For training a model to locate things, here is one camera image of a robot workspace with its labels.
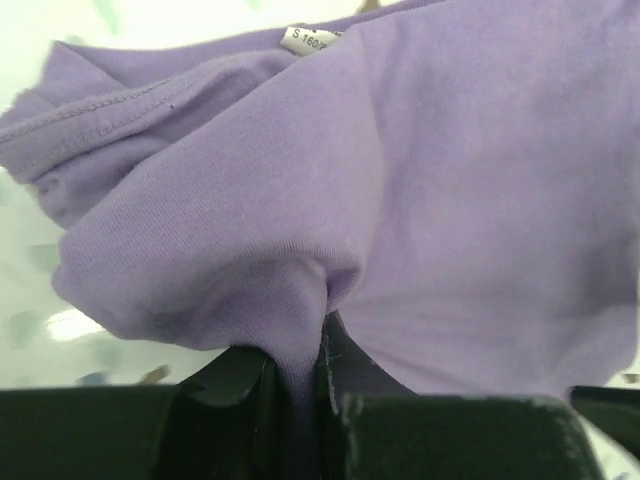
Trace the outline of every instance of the wrinkled fabric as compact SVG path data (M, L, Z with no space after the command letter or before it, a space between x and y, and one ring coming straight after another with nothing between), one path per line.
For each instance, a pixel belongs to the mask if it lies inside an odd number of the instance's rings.
M56 44L0 163L68 230L63 298L123 338L263 348L301 439L337 308L414 391L561 396L636 348L639 9L413 0L304 58L284 29Z

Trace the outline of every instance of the purple shirt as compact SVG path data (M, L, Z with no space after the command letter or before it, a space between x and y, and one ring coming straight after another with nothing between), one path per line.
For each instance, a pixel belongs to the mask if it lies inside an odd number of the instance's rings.
M284 29L58 43L0 164L68 230L63 298L124 338L265 349L300 419L336 308L417 392L563 395L636 349L633 5L411 0L302 58Z

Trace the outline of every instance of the purple fabric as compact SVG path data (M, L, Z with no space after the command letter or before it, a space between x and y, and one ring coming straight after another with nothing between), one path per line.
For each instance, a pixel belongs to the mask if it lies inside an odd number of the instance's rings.
M63 298L124 338L265 349L301 419L338 307L415 391L563 395L636 348L639 10L413 0L304 58L283 29L56 44L0 163L68 229Z

